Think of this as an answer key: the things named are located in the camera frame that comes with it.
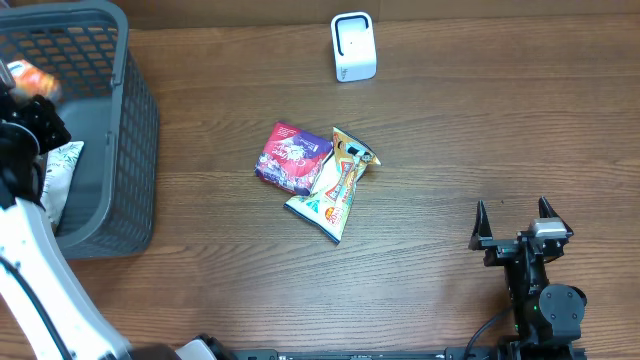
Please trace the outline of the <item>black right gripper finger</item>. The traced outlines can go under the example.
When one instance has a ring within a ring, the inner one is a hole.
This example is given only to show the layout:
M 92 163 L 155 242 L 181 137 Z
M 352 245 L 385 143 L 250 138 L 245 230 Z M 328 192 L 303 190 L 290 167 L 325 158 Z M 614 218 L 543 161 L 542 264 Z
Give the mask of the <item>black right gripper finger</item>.
M 542 219 L 551 219 L 555 218 L 557 221 L 560 221 L 567 234 L 572 235 L 573 229 L 564 221 L 564 219 L 553 209 L 549 201 L 545 196 L 541 196 L 538 200 L 538 211 L 539 217 Z
M 483 200 L 479 200 L 476 208 L 474 229 L 469 241 L 470 249 L 485 249 L 493 240 L 493 235 L 488 220 Z

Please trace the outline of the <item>small orange packet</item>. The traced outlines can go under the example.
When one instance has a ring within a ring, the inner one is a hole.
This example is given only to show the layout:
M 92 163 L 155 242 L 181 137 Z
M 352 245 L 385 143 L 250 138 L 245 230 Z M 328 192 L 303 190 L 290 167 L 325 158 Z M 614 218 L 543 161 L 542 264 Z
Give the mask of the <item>small orange packet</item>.
M 11 94 L 16 99 L 28 100 L 36 95 L 41 95 L 52 102 L 60 99 L 61 84 L 53 75 L 26 60 L 10 62 L 7 67 L 15 82 Z

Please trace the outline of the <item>white bamboo print tube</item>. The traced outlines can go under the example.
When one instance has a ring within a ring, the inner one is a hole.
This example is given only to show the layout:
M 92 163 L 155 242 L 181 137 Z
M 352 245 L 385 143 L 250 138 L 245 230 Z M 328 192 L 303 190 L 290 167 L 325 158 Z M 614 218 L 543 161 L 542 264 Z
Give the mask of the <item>white bamboo print tube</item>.
M 60 224 L 71 181 L 83 147 L 83 141 L 72 141 L 47 154 L 43 193 L 40 201 L 53 229 L 56 229 Z

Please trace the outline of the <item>yellow snack bag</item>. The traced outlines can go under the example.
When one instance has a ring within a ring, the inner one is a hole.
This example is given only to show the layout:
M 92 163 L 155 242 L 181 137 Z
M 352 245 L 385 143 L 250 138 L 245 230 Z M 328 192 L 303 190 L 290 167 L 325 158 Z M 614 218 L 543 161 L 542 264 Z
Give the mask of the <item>yellow snack bag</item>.
M 350 133 L 333 128 L 333 154 L 307 196 L 295 195 L 284 208 L 319 227 L 339 244 L 352 208 L 357 183 L 369 165 L 381 164 L 375 152 Z

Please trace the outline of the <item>red purple pad pack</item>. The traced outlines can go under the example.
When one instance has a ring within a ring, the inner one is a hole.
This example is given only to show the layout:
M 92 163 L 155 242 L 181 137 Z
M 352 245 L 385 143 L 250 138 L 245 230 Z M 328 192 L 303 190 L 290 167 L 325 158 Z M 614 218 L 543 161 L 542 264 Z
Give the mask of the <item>red purple pad pack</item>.
M 295 195 L 308 196 L 332 153 L 331 141 L 276 122 L 254 172 L 265 182 Z

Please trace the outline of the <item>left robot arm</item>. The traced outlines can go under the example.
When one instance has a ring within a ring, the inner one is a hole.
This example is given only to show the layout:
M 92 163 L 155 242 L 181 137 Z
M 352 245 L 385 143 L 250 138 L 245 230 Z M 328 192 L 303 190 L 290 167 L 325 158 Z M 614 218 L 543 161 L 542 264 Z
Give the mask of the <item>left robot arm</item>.
M 1 295 L 39 359 L 216 360 L 211 340 L 133 347 L 98 311 L 61 254 L 40 201 L 38 156 L 70 135 L 41 96 L 1 84 Z

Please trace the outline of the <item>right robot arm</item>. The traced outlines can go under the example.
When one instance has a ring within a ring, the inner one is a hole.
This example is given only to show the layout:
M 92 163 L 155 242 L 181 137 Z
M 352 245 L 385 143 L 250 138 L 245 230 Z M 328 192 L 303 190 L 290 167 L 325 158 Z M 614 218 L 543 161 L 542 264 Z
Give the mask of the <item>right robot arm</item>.
M 564 255 L 574 235 L 545 197 L 539 216 L 514 239 L 493 237 L 483 201 L 477 203 L 469 248 L 484 252 L 484 265 L 502 267 L 517 335 L 496 346 L 497 359 L 576 359 L 572 343 L 581 337 L 587 297 L 577 287 L 552 284 L 546 265 Z

